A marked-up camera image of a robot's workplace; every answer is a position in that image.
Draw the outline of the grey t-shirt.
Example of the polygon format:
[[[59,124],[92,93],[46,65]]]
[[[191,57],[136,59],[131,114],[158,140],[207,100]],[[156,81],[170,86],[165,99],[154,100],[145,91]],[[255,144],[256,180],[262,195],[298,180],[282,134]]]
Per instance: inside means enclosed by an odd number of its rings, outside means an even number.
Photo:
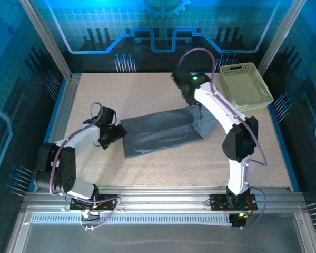
[[[127,131],[123,149],[128,159],[204,140],[219,122],[199,104],[124,119],[121,125]]]

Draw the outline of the yellow-green plastic basket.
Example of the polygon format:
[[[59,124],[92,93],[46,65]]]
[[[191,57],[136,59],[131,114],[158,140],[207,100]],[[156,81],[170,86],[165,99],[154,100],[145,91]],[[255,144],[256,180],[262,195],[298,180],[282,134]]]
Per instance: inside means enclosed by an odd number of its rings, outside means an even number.
[[[226,99],[241,112],[265,109],[274,101],[252,62],[220,66],[219,79]]]

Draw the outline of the black controller box with LEDs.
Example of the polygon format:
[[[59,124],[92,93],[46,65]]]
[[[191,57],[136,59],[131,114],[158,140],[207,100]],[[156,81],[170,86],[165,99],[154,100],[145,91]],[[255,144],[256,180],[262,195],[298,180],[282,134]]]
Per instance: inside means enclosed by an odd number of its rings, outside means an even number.
[[[229,222],[234,228],[243,228],[247,223],[248,217],[249,214],[245,212],[229,214]]]

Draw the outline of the aluminium side rail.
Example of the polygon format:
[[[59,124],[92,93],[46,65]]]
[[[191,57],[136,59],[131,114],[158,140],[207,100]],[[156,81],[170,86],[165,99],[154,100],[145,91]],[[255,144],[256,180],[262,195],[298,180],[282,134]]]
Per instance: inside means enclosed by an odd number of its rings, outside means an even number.
[[[43,143],[54,143],[65,137],[80,78],[80,74],[74,74],[70,81],[63,81]]]

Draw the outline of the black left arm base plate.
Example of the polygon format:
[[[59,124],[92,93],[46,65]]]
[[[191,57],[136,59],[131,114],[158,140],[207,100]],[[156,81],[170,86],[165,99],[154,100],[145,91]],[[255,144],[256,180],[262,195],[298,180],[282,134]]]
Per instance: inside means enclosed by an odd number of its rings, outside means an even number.
[[[119,198],[116,194],[97,194],[86,201],[72,198],[69,210],[112,211],[118,202]]]

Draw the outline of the wide aluminium frame rail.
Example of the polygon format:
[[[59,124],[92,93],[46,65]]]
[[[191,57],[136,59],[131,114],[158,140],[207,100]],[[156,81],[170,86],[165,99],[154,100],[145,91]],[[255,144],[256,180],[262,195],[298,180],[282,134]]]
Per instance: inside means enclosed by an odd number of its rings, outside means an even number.
[[[225,187],[206,186],[109,186],[100,189],[101,194],[116,194],[121,198],[119,212],[126,213],[209,213],[205,204],[211,194],[225,194]],[[251,190],[258,208],[266,206],[265,213],[306,212],[305,200],[300,192],[286,187],[262,187]],[[68,212],[69,202],[62,196],[46,191],[28,193],[23,206],[42,212]]]

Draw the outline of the aluminium frame post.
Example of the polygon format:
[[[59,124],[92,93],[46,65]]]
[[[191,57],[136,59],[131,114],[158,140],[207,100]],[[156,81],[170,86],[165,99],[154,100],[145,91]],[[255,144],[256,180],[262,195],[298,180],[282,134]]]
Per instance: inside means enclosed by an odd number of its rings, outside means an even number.
[[[280,46],[282,45],[284,39],[287,37],[290,29],[292,28],[295,20],[300,14],[303,6],[307,0],[293,0],[290,8],[288,9],[286,15],[281,21],[279,28],[277,29],[268,49],[266,50],[260,64],[258,71],[261,76],[263,76],[269,66],[271,65],[274,57],[276,56]]]
[[[33,24],[36,29],[38,35],[46,46],[48,52],[50,53],[52,59],[60,70],[66,81],[70,81],[72,79],[72,72],[68,67],[65,58],[63,57],[60,49],[58,48],[48,26],[43,20],[39,10],[34,4],[33,0],[18,0],[22,5],[24,11],[26,12],[29,20]]]

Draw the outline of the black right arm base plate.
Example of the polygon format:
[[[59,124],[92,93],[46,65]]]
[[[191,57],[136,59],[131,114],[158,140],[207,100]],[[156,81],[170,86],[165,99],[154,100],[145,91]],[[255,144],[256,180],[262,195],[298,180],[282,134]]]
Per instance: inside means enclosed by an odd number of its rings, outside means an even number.
[[[212,211],[256,211],[258,204],[254,194],[242,197],[238,202],[229,194],[211,194],[207,204]]]

